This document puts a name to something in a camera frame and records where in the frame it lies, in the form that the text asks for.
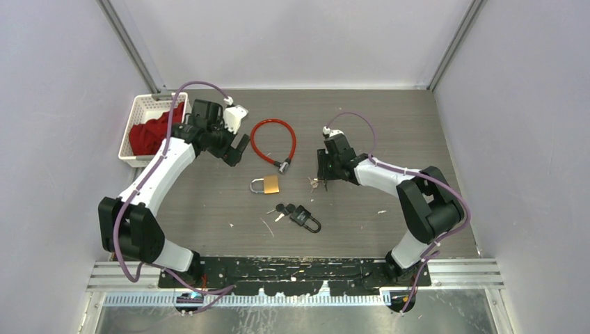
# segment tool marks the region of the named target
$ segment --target gold padlock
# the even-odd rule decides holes
[[[262,190],[255,190],[252,185],[256,182],[262,181]],[[262,179],[253,179],[250,182],[250,191],[253,193],[277,193],[278,190],[278,176],[277,175],[269,175],[265,176]]]

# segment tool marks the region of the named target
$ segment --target white laundry basket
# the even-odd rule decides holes
[[[135,97],[133,100],[133,106],[131,107],[131,113],[129,113],[127,126],[125,127],[125,134],[121,141],[119,159],[127,162],[134,168],[146,167],[150,163],[154,157],[153,155],[133,155],[133,150],[129,143],[129,131],[131,131],[131,128],[134,125],[143,124],[149,120],[159,118],[163,113],[169,111],[173,95],[174,93],[171,93],[170,97],[161,97],[162,94],[147,94]],[[190,113],[192,109],[191,103],[189,102],[189,96],[186,93],[180,93],[174,107],[176,108],[180,102],[184,102],[184,110],[182,112],[182,119],[184,120],[184,115]]]

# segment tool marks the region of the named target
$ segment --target table surface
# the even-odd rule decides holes
[[[343,111],[358,111],[374,124],[378,145],[374,155],[409,168],[437,166],[449,184],[457,181],[438,119],[436,103],[426,90],[230,90],[250,113],[240,129],[249,134],[267,118],[288,122],[297,135],[297,150],[286,175],[279,175],[280,193],[249,190],[250,181],[278,170],[248,146],[235,167],[204,152],[172,186],[158,212],[158,222],[175,243],[202,255],[383,257],[407,231],[399,201],[379,190],[344,181],[310,192],[308,177],[317,174],[316,151],[324,146],[321,128]],[[212,90],[192,90],[193,100],[221,102]],[[354,116],[342,116],[340,129],[356,153],[372,146],[369,127]],[[282,161],[291,136],[282,126],[265,125],[256,133],[264,154]],[[303,205],[321,222],[312,234],[287,217],[275,222],[266,214],[278,203]],[[471,229],[445,240],[441,257],[476,257]]]

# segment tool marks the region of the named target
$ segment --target red fabric in basket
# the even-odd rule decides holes
[[[184,110],[184,102],[180,102],[174,108],[172,114],[173,123],[182,122],[182,112]],[[158,152],[162,141],[166,138],[166,130],[168,129],[168,114],[167,111],[155,120],[149,120],[145,124],[136,124],[131,127],[129,131],[129,144],[134,155],[154,155]]]

